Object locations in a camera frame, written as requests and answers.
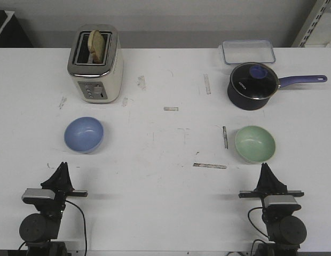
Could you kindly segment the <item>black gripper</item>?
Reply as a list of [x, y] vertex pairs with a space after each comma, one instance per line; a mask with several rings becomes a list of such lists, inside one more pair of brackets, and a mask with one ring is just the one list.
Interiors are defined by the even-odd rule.
[[73, 188], [67, 162], [61, 162], [54, 174], [50, 178], [41, 183], [43, 189], [51, 190], [55, 193], [54, 199], [47, 203], [50, 213], [63, 213], [65, 209], [66, 199], [72, 197], [87, 197], [87, 190], [75, 190]]
[[241, 190], [238, 194], [242, 199], [260, 199], [264, 202], [264, 198], [268, 195], [292, 195], [294, 198], [304, 196], [301, 190], [288, 190], [287, 186], [277, 179], [267, 163], [262, 163], [261, 172], [257, 187], [254, 190]]

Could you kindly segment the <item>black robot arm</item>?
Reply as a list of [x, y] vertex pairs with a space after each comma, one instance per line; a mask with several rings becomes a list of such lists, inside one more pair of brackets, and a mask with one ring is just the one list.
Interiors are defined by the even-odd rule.
[[301, 219], [294, 216], [302, 207], [296, 197], [304, 196], [301, 190], [288, 190], [287, 186], [277, 179], [267, 163], [262, 163], [257, 186], [251, 191], [240, 191], [239, 198], [258, 198], [262, 210], [262, 221], [267, 233], [260, 232], [269, 241], [261, 239], [253, 241], [250, 255], [298, 255], [300, 245], [306, 240], [307, 229]]
[[27, 246], [26, 255], [71, 255], [65, 242], [57, 241], [61, 219], [66, 204], [76, 207], [83, 219], [84, 255], [88, 251], [85, 214], [67, 197], [87, 197], [86, 190], [74, 189], [67, 162], [61, 162], [50, 178], [41, 183], [41, 188], [27, 188], [21, 196], [25, 204], [35, 206], [37, 212], [23, 219], [19, 227], [22, 246]]

